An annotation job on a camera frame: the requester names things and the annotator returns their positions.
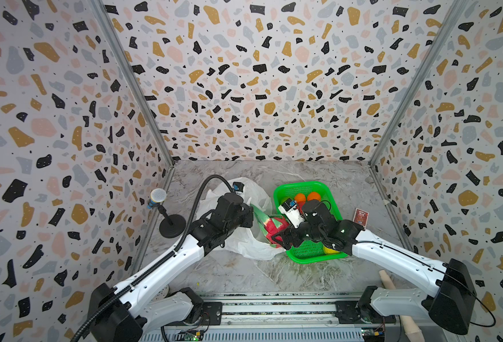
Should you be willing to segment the yellow mango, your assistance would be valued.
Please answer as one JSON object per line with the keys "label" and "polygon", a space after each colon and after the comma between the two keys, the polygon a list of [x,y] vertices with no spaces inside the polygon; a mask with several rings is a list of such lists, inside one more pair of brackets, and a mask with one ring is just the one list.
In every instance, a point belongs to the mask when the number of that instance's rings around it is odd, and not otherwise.
{"label": "yellow mango", "polygon": [[326,246],[323,246],[323,252],[325,255],[339,255],[341,253],[340,251],[336,251],[335,249],[331,249]]}

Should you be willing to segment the green plastic basket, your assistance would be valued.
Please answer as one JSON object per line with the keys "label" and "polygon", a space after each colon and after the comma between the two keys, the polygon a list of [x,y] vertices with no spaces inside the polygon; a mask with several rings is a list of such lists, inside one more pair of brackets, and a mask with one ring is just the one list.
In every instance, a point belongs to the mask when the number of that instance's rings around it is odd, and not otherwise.
{"label": "green plastic basket", "polygon": [[[277,213],[281,213],[278,207],[287,199],[294,199],[298,194],[303,194],[307,197],[311,192],[317,192],[324,202],[329,202],[331,205],[331,214],[338,220],[342,219],[329,187],[318,181],[295,182],[278,186],[272,195]],[[297,248],[293,247],[286,251],[286,254],[288,258],[297,264],[313,264],[334,259],[345,259],[348,257],[348,255],[343,252],[328,252],[328,249],[325,248],[321,242],[315,243],[311,241],[305,241]]]}

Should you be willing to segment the pink dragon fruit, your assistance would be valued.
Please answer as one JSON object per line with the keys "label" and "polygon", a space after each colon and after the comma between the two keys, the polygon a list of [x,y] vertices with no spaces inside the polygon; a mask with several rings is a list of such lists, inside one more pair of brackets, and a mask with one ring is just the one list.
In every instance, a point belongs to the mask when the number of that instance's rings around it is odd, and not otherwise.
{"label": "pink dragon fruit", "polygon": [[276,234],[284,231],[290,226],[290,223],[282,215],[268,215],[255,205],[251,206],[254,210],[254,216],[259,224],[261,232],[274,248],[282,247],[282,239]]}

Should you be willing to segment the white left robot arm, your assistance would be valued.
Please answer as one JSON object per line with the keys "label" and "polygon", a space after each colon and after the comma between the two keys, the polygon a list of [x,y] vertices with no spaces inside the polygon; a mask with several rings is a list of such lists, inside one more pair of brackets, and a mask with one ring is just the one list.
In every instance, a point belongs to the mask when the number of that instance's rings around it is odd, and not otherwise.
{"label": "white left robot arm", "polygon": [[156,301],[156,296],[184,270],[223,247],[238,228],[254,224],[254,208],[228,192],[216,207],[189,219],[180,241],[138,273],[114,287],[102,284],[90,298],[88,317],[73,341],[90,334],[96,341],[139,341],[149,331],[174,322],[194,323],[203,300],[190,288]]}

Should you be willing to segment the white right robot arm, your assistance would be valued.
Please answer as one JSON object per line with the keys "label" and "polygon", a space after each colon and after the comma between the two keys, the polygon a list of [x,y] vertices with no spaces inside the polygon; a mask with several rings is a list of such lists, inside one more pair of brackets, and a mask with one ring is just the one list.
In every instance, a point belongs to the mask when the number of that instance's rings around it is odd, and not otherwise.
{"label": "white right robot arm", "polygon": [[414,284],[410,290],[368,287],[360,300],[363,314],[428,317],[442,329],[469,332],[477,295],[467,266],[417,255],[375,235],[348,219],[337,219],[324,202],[298,206],[287,199],[279,206],[290,226],[273,236],[284,249],[318,242],[348,256],[365,259]]}

